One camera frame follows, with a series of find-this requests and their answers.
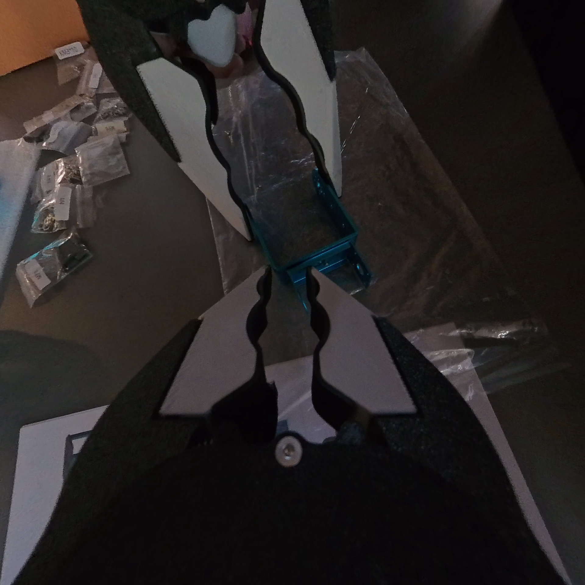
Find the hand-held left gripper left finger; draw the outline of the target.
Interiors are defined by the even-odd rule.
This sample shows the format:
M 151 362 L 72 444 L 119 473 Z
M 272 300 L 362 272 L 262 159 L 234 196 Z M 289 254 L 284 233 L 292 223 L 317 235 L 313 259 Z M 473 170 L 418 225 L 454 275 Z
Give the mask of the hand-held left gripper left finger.
M 267 381 L 259 344 L 271 285 L 271 268 L 261 267 L 201 315 L 161 417 L 202 419 L 215 435 L 227 425 L 249 443 L 274 439 L 277 390 Z

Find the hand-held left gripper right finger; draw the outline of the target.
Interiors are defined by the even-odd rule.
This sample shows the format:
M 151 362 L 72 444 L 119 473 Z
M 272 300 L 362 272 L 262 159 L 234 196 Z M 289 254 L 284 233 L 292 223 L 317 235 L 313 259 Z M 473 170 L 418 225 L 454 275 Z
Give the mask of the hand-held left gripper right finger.
M 411 397 L 372 311 L 316 268 L 306 270 L 313 354 L 311 400 L 336 432 L 356 423 L 415 415 Z

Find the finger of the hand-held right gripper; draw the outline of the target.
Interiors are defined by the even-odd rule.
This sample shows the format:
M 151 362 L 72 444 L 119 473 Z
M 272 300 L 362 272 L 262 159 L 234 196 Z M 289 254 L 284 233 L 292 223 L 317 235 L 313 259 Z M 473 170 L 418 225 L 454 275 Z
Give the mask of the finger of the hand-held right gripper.
M 211 103 L 204 83 L 163 57 L 136 69 L 178 152 L 179 168 L 231 226 L 252 241 L 244 204 L 232 186 L 229 163 L 213 137 Z
M 287 94 L 321 176 L 342 194 L 342 159 L 329 1 L 261 1 L 255 53 Z

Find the blue metal U bracket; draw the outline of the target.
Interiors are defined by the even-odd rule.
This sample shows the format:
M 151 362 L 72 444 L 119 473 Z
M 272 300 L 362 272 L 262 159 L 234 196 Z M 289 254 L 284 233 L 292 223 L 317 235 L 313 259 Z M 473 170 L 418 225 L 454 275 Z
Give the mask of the blue metal U bracket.
M 279 279 L 295 290 L 308 310 L 306 272 L 341 273 L 347 292 L 369 288 L 373 274 L 356 247 L 359 230 L 333 186 L 317 168 L 311 187 L 296 200 L 287 192 L 246 207 L 255 241 Z

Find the large clear plastic bag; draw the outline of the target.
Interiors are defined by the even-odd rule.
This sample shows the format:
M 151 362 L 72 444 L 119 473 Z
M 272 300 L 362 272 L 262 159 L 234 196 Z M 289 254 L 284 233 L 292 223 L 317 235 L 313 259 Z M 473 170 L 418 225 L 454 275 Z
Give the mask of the large clear plastic bag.
M 483 321 L 503 310 L 500 265 L 389 80 L 365 48 L 337 51 L 341 204 L 374 275 L 364 294 L 395 321 Z M 211 211 L 224 290 L 255 264 L 284 267 L 339 238 L 312 183 L 292 104 L 262 70 L 218 93 L 214 138 L 268 250 Z

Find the person's right hand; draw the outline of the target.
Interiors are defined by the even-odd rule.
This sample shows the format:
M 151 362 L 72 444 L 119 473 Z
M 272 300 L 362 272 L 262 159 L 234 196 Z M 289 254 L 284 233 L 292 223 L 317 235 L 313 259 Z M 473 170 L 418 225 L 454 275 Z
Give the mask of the person's right hand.
M 251 59 L 253 32 L 258 10 L 258 4 L 247 4 L 246 11 L 237 16 L 235 52 L 230 62 L 223 67 L 216 66 L 194 53 L 186 44 L 178 44 L 171 35 L 162 30 L 152 30 L 150 34 L 157 42 L 165 57 L 174 60 L 179 59 L 185 66 L 190 62 L 201 62 L 216 79 L 227 80 L 243 75 L 245 63 Z

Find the orange box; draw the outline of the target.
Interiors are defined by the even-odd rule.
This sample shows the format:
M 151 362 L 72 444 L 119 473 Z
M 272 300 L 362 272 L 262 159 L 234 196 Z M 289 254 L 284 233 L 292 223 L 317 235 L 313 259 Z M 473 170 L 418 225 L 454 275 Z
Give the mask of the orange box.
M 1 1 L 1 75 L 88 41 L 76 1 Z

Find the pile of small screw bags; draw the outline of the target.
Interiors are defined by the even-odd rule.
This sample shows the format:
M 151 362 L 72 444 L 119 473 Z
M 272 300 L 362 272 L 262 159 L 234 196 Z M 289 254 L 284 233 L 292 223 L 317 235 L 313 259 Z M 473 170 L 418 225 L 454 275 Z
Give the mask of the pile of small screw bags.
M 59 155 L 36 170 L 30 188 L 31 233 L 57 235 L 17 264 L 16 277 L 30 307 L 92 259 L 78 231 L 97 220 L 94 188 L 130 173 L 122 146 L 130 111 L 94 49 L 75 41 L 53 54 L 57 82 L 78 84 L 72 96 L 23 123 L 27 143 Z

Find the clear bag of long parts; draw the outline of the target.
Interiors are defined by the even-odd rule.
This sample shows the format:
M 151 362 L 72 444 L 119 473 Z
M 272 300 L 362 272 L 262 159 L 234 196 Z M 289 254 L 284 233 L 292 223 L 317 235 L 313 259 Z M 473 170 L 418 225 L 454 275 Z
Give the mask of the clear bag of long parts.
M 436 325 L 404 334 L 467 401 L 567 369 L 539 319 Z

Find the white instruction sheet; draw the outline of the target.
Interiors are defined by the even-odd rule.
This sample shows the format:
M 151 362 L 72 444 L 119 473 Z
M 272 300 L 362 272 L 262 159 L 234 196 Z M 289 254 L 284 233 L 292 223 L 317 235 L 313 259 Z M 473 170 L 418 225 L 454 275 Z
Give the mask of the white instruction sheet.
M 530 528 L 554 566 L 571 583 L 506 436 L 453 323 L 405 334 L 466 400 L 505 466 Z M 313 443 L 333 436 L 310 399 L 312 356 L 266 367 L 278 390 L 278 431 L 295 431 Z M 44 532 L 77 454 L 106 406 L 23 426 L 12 490 L 1 584 L 12 584 Z

